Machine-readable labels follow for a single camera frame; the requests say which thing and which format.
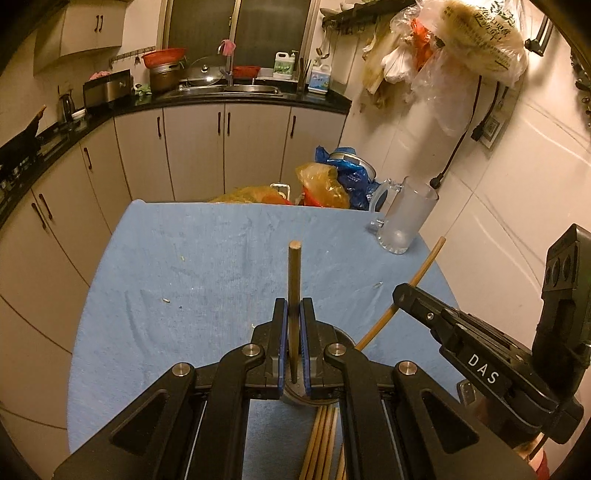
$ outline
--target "blue plastic bag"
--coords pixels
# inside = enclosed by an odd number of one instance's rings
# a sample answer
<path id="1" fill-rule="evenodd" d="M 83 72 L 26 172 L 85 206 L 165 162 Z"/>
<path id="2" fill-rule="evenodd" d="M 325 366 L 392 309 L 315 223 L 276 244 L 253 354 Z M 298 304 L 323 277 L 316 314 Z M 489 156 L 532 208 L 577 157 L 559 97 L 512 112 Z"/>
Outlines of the blue plastic bag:
<path id="1" fill-rule="evenodd" d="M 351 147 L 339 147 L 335 152 L 351 153 L 356 155 L 355 149 Z M 324 147 L 316 147 L 316 163 L 324 163 L 336 167 L 337 181 L 349 194 L 350 206 L 356 210 L 369 210 L 369 201 L 375 190 L 379 187 L 377 181 L 371 181 L 367 170 L 361 165 L 356 165 L 347 160 L 330 160 L 330 154 Z M 378 202 L 378 210 L 383 204 Z"/>

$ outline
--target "plastic jug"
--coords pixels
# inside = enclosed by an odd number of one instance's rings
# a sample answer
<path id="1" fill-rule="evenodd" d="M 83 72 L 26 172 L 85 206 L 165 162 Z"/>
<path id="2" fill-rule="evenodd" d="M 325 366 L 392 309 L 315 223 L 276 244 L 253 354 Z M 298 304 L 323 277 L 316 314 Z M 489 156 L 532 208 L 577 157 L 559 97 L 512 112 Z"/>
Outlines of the plastic jug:
<path id="1" fill-rule="evenodd" d="M 330 74 L 332 67 L 330 65 L 318 65 L 312 67 L 310 75 L 310 84 L 308 90 L 314 93 L 325 95 L 329 91 Z"/>
<path id="2" fill-rule="evenodd" d="M 413 177 L 406 177 L 402 183 L 386 180 L 374 192 L 369 203 L 369 211 L 375 206 L 385 191 L 396 196 L 384 220 L 374 220 L 371 225 L 377 228 L 376 237 L 382 247 L 403 254 L 439 200 L 439 194 L 428 184 Z"/>
<path id="3" fill-rule="evenodd" d="M 290 80 L 294 73 L 296 56 L 291 56 L 284 51 L 275 54 L 275 66 L 273 67 L 273 78 Z"/>

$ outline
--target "blue tablecloth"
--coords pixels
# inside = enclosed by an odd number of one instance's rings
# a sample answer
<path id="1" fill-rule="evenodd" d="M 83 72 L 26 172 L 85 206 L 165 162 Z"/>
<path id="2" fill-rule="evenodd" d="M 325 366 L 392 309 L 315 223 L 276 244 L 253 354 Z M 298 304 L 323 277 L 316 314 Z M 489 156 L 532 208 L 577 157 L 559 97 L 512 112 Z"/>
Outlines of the blue tablecloth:
<path id="1" fill-rule="evenodd" d="M 80 321 L 69 384 L 70 450 L 175 363 L 199 367 L 248 343 L 253 327 L 271 320 L 275 298 L 287 297 L 290 240 L 302 241 L 301 292 L 312 297 L 317 319 L 360 340 L 392 303 L 394 287 L 409 281 L 428 254 L 420 238 L 404 255 L 386 252 L 366 230 L 375 215 L 134 201 L 100 262 Z M 437 265 L 420 286 L 456 305 Z M 424 326 L 399 312 L 364 353 L 390 365 L 413 360 L 455 394 L 462 377 L 438 348 Z M 251 402 L 243 478 L 296 478 L 314 412 Z"/>

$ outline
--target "faucet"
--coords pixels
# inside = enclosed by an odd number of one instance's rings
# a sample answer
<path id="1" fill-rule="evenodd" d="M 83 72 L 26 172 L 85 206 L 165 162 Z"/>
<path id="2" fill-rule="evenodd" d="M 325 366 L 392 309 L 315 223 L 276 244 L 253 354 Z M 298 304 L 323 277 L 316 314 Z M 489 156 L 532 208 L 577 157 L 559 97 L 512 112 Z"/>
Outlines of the faucet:
<path id="1" fill-rule="evenodd" d="M 224 42 L 222 42 L 220 44 L 220 46 L 217 48 L 217 54 L 218 55 L 221 55 L 222 54 L 223 46 L 224 46 Z M 232 73 L 233 70 L 234 70 L 234 53 L 232 52 L 232 55 L 230 55 L 229 57 L 227 57 L 226 67 L 223 67 L 223 68 L 220 69 L 220 71 L 222 72 L 224 78 L 228 82 L 228 86 L 229 87 L 234 86 L 234 75 Z"/>

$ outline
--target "wall shelf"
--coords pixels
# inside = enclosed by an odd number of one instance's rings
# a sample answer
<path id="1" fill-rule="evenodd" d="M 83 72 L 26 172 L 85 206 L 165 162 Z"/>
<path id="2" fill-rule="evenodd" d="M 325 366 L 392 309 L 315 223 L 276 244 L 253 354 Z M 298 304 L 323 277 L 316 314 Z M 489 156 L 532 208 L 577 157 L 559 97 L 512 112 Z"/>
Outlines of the wall shelf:
<path id="1" fill-rule="evenodd" d="M 344 35 L 353 33 L 354 27 L 376 23 L 382 15 L 395 15 L 406 7 L 415 4 L 415 0 L 375 0 L 355 6 L 332 17 L 325 17 L 322 28 L 332 28 Z"/>

